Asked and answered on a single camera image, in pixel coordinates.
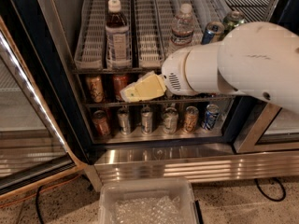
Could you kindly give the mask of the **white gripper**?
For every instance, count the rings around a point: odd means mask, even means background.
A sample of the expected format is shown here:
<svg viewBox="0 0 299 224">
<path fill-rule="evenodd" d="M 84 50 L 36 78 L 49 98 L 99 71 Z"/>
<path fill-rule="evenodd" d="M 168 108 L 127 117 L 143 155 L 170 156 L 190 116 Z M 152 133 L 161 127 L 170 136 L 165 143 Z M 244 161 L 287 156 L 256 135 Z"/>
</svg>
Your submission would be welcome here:
<svg viewBox="0 0 299 224">
<path fill-rule="evenodd" d="M 190 86 L 185 72 L 186 59 L 191 49 L 187 47 L 171 53 L 162 65 L 163 77 L 151 71 L 127 85 L 121 90 L 122 100 L 133 103 L 159 98 L 164 95 L 166 87 L 175 95 L 196 95 L 197 92 Z"/>
</svg>

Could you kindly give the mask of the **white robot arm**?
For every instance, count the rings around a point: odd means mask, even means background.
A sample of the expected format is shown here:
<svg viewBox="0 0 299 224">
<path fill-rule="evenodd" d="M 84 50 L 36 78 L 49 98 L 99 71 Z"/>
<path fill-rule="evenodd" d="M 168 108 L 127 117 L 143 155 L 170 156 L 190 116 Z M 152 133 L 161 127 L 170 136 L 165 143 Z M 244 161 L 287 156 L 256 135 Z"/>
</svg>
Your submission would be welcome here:
<svg viewBox="0 0 299 224">
<path fill-rule="evenodd" d="M 222 41 L 179 49 L 162 65 L 121 90 L 128 102 L 170 91 L 248 95 L 299 113 L 299 36 L 269 22 L 245 23 Z"/>
</svg>

